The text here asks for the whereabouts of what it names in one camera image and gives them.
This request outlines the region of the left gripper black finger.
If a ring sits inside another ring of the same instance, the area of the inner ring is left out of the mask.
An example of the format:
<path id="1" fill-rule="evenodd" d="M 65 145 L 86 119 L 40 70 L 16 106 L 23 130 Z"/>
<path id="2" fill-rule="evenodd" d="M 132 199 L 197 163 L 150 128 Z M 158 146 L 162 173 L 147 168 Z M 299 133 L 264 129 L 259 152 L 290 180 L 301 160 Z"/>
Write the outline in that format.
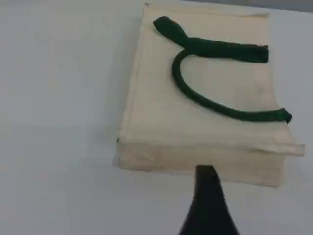
<path id="1" fill-rule="evenodd" d="M 238 235 L 220 178 L 211 165 L 195 169 L 195 190 L 180 235 Z"/>

